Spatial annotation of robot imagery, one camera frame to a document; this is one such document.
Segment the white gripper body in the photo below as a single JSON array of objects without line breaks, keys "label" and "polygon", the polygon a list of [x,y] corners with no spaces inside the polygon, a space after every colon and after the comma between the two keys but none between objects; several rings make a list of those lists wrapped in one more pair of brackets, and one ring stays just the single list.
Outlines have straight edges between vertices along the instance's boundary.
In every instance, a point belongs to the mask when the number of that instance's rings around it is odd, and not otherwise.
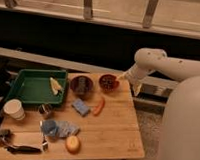
[{"label": "white gripper body", "polygon": [[134,64],[126,72],[122,72],[118,79],[128,80],[135,95],[138,95],[141,89],[141,80],[145,77],[145,71]]}]

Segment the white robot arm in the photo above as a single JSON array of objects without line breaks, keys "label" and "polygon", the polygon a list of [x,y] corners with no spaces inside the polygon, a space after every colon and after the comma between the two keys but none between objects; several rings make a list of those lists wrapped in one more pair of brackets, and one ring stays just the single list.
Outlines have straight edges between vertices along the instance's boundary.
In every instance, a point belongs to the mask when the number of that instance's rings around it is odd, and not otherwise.
[{"label": "white robot arm", "polygon": [[178,81],[165,105],[157,160],[200,160],[200,61],[170,58],[163,49],[143,47],[120,78],[137,92],[142,79],[155,71]]}]

